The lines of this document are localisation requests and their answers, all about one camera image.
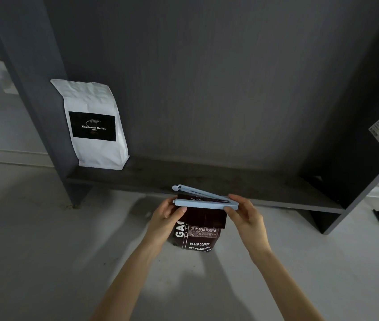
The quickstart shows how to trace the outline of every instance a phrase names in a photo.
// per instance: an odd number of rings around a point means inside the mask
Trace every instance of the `forearm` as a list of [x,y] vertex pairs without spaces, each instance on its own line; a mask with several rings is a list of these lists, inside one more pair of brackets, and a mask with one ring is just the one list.
[[127,321],[145,283],[158,248],[141,243],[107,290],[91,321]]
[[304,295],[271,250],[251,254],[285,321],[321,321],[320,313]]

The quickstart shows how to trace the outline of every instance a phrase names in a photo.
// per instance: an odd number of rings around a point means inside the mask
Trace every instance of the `white coffee bag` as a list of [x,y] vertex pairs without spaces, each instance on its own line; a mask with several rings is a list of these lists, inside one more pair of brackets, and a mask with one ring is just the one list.
[[64,99],[73,149],[81,167],[122,170],[128,149],[120,114],[108,86],[51,80]]

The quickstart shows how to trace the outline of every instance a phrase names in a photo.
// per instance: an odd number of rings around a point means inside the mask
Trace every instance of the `concrete floor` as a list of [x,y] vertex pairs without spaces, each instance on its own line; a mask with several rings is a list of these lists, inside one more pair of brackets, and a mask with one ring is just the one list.
[[[0,164],[0,320],[84,320],[160,199],[94,189],[71,209],[53,169]],[[327,320],[379,320],[379,224],[361,203],[329,236],[259,208],[272,248]],[[166,243],[133,320],[281,320],[231,221],[210,253]]]

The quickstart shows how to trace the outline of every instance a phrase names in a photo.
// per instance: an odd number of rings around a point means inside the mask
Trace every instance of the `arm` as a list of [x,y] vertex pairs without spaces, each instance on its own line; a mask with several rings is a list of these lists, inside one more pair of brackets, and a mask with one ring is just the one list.
[[272,252],[263,217],[252,203],[241,196],[229,195],[239,202],[237,211],[226,207],[253,263],[258,267],[285,321],[322,321],[323,317],[304,295]]
[[176,222],[185,214],[186,207],[175,212],[174,198],[166,199],[154,211],[148,230],[111,286],[106,291],[91,321],[129,320],[139,293],[145,283],[152,261],[160,253]]

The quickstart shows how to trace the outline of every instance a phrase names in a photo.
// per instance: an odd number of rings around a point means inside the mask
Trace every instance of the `power outlet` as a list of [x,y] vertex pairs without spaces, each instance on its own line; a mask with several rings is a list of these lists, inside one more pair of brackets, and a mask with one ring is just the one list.
[[19,94],[3,61],[0,61],[0,85],[5,93],[13,95]]

